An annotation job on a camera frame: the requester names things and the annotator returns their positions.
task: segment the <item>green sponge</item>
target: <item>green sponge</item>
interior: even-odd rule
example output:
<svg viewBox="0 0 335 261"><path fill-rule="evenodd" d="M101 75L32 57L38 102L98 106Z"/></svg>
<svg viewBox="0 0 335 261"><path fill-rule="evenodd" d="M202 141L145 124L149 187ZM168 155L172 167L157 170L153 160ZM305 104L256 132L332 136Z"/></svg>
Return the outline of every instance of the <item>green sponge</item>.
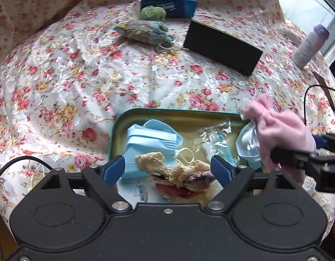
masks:
<svg viewBox="0 0 335 261"><path fill-rule="evenodd" d="M155 20L164 21L166 11L161 7L148 6L141 10L140 19L142 20Z"/></svg>

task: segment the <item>white bottle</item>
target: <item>white bottle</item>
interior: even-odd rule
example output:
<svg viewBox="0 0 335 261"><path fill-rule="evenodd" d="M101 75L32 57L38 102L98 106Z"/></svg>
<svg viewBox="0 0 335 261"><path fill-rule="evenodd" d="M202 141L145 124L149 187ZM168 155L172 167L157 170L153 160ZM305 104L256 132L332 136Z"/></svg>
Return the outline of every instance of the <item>white bottle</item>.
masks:
<svg viewBox="0 0 335 261"><path fill-rule="evenodd" d="M328 30L322 24L316 24L292 54L292 61L298 68L303 69L318 50L321 49L328 37Z"/></svg>

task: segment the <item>blue box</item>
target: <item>blue box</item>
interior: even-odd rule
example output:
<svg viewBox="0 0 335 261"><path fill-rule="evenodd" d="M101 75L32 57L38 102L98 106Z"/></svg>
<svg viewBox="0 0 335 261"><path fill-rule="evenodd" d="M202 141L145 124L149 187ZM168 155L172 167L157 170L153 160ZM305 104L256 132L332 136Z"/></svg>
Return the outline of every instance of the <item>blue box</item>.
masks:
<svg viewBox="0 0 335 261"><path fill-rule="evenodd" d="M162 7L167 18L192 18L196 10L195 0L137 0L138 10L144 7Z"/></svg>

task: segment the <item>tray rim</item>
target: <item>tray rim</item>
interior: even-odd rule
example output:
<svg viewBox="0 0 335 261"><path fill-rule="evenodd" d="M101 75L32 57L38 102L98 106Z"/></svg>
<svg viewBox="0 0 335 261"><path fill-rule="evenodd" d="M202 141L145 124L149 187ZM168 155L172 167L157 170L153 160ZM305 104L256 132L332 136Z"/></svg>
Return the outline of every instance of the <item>tray rim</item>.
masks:
<svg viewBox="0 0 335 261"><path fill-rule="evenodd" d="M114 122L114 125L112 127L111 130L111 140L110 140L110 146L109 146L109 150L108 150L108 160L111 159L111 154L112 154L112 146L113 146L113 134L114 134L114 130L116 129L116 126L118 125L118 122L120 120L121 117L123 117L124 115L133 112L134 110L182 110L182 111L187 111L187 112L204 112L204 113L216 113L216 114L230 114L230 115L241 115L239 113L232 113L232 112L214 112L214 111L203 111L203 110L185 110L185 109L165 109L165 108L133 108L133 109L129 109L126 110L125 112L123 112L123 114L121 114L116 121Z"/></svg>

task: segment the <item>pink fabric pouch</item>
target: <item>pink fabric pouch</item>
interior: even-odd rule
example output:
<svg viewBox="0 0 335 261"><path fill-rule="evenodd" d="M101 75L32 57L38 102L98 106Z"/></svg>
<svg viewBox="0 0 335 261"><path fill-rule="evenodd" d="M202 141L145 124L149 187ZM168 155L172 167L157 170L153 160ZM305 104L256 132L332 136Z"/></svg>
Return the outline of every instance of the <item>pink fabric pouch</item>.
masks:
<svg viewBox="0 0 335 261"><path fill-rule="evenodd" d="M276 112L273 106L271 96L261 94L244 110L245 117L256 123L259 155L269 170L277 167L270 159L270 152L276 146L308 152L316 149L315 140L302 120L290 110ZM282 166L282 169L298 183L304 182L304 171L289 166Z"/></svg>

